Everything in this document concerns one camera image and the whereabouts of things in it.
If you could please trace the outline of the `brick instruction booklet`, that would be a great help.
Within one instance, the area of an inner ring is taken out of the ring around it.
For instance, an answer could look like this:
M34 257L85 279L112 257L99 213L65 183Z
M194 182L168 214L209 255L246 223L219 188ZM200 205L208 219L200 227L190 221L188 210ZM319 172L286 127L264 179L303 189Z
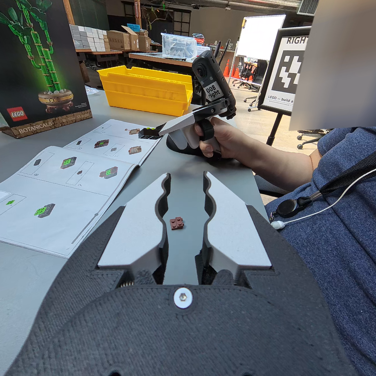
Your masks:
M159 141L142 129L110 119L3 181L1 242L69 258Z

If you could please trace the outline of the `person's right hand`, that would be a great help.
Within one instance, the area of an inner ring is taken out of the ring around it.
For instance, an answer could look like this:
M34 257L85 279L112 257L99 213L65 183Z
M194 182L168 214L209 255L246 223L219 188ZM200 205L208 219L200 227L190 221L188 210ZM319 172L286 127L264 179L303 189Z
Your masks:
M220 146L221 156L236 159L243 165L252 168L252 155L256 140L217 117L211 119L211 124L214 127L214 136Z

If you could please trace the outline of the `black office chair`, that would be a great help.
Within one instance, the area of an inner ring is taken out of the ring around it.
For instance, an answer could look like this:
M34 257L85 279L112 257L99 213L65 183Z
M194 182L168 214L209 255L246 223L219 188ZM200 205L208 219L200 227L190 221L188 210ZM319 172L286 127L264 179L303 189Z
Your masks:
M238 88L246 86L249 90L258 92L266 73L267 66L267 60L258 59L255 63L246 62L245 58L241 56L238 64L239 79L233 80L233 86L239 81L240 84Z

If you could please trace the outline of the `person's blue shirt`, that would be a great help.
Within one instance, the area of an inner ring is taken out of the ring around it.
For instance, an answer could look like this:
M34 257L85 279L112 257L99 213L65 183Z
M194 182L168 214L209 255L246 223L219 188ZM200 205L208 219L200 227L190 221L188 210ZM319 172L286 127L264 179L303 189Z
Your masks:
M322 158L311 181L266 205L267 214L286 199L313 194L375 149L375 127L334 129L318 142ZM376 374L375 181L358 182L331 209L280 231L315 277L360 375Z

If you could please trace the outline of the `person's right forearm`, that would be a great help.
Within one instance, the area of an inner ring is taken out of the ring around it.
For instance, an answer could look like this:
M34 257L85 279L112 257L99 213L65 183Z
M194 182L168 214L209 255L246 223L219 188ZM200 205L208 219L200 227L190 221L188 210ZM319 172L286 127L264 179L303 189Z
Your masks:
M288 191L310 182L322 158L318 149L308 156L281 151L252 138L248 144L248 162L252 171Z

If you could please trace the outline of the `black badge reel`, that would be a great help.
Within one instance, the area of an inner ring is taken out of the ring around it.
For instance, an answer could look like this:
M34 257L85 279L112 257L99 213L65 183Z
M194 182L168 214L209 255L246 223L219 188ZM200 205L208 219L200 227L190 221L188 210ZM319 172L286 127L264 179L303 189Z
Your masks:
M298 199L289 199L281 202L274 212L270 214L270 222L275 220L275 215L279 215L283 218L290 218L298 214L305 209L309 204L313 202L310 197L299 197Z

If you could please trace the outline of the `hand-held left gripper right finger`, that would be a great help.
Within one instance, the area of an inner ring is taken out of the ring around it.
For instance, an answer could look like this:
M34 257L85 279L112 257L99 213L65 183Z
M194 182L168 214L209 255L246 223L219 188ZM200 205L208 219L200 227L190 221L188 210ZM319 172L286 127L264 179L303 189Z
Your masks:
M210 172L203 173L204 224L202 283L210 284L215 272L229 270L235 282L241 270L272 267L246 203Z

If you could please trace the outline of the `stack of white boxes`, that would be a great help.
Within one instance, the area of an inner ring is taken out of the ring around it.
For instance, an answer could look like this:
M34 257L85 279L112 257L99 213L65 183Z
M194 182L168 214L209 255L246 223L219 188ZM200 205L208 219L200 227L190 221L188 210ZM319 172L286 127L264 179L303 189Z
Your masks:
M93 52L110 52L106 30L69 25L75 49L90 49Z

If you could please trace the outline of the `black framed sign stand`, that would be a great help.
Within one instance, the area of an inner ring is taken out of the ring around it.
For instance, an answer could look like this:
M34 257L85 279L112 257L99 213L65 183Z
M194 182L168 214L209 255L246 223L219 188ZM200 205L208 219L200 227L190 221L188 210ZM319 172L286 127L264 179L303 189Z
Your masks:
M266 144L272 145L282 115L291 116L311 26L279 29L258 100L277 113Z

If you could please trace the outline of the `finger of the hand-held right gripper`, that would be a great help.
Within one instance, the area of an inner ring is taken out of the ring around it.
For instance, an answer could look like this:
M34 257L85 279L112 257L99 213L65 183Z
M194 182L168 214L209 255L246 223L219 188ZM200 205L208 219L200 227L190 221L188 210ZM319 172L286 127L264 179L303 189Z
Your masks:
M180 117L167 121L159 131L159 135L162 136L164 134L171 133L172 131L183 129L190 125L194 125L195 123L203 119L204 115L199 114L198 112L191 112L186 115L182 115Z

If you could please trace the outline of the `white whiteboard on stand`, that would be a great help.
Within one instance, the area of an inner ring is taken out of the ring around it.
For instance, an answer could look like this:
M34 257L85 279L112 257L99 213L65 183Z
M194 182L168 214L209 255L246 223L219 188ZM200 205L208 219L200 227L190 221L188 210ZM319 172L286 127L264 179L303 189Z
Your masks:
M244 17L229 73L232 73L236 56L269 61L285 17L285 14Z

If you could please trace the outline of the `office chair wheel base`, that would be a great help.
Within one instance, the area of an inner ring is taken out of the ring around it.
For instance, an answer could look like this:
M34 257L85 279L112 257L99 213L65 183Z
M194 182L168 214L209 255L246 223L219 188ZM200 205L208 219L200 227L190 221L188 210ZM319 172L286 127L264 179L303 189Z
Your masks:
M324 137L326 134L328 134L332 130L333 129L298 130L297 132L299 133L299 135L297 136L297 139L299 141L302 140L303 136L309 136L313 139L308 140L308 141L304 141L301 144L297 145L297 149L301 150L301 149L303 149L303 146L305 144L318 142L319 139Z

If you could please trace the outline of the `bamboo brick set box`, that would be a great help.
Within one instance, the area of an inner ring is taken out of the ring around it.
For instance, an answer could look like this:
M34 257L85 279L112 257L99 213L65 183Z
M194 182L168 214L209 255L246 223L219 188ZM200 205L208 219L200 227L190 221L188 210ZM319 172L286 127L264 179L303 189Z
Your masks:
M23 138L92 118L63 1L1 0L1 131Z

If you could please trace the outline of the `clear plastic storage bin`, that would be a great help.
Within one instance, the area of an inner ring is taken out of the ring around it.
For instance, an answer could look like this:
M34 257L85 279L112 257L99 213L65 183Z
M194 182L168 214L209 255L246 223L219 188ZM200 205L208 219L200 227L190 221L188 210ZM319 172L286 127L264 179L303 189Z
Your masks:
M161 33L162 57L172 59L195 59L197 43L193 37Z

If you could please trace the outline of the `black and green brick assembly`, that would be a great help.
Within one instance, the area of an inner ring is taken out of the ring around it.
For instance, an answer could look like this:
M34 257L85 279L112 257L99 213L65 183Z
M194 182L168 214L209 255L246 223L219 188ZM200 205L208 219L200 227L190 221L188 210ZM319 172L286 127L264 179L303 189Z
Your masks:
M159 135L159 131L162 129L163 126L159 126L156 128L143 128L139 131L138 137L140 139L150 139L156 140L161 138L162 136Z

